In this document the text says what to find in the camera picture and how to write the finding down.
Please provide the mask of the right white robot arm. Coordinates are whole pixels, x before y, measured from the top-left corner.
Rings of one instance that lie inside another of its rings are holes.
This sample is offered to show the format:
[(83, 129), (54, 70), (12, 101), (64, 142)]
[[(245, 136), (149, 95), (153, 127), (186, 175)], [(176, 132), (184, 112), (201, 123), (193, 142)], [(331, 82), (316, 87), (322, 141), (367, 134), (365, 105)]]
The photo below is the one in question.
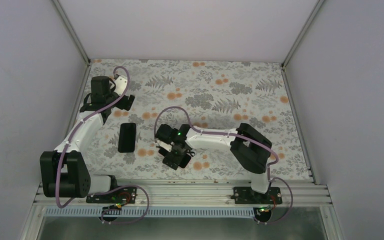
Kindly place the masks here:
[(262, 204), (269, 199), (268, 159), (272, 142), (251, 125), (241, 123), (238, 128), (209, 129), (182, 124), (177, 129), (162, 124), (154, 136), (163, 164), (173, 170), (184, 169), (195, 155), (195, 149), (232, 153), (250, 173), (252, 200)]

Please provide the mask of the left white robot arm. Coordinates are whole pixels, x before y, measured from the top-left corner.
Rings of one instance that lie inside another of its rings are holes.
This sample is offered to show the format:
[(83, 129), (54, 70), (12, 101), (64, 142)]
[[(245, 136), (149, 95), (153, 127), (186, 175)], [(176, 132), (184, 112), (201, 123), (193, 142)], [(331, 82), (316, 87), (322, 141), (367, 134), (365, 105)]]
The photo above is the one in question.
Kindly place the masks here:
[(134, 95), (126, 95), (129, 80), (126, 76), (95, 76), (91, 91), (79, 109), (76, 124), (53, 151), (40, 156), (43, 193), (48, 198), (85, 198), (99, 193), (111, 203), (119, 197), (119, 188), (110, 175), (91, 174), (84, 160), (84, 153), (92, 144), (96, 133), (106, 123), (113, 108), (130, 110)]

